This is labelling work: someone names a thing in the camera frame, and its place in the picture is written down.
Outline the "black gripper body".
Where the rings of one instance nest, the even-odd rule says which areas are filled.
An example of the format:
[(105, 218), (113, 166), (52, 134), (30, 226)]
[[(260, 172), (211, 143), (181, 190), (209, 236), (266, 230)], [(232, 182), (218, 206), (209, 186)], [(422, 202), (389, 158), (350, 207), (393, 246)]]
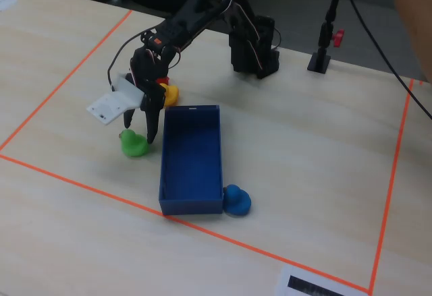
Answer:
[(136, 49), (130, 60), (130, 71), (136, 87), (140, 90), (165, 90), (157, 80), (167, 77), (172, 60), (172, 47), (164, 48), (159, 57), (146, 45)]

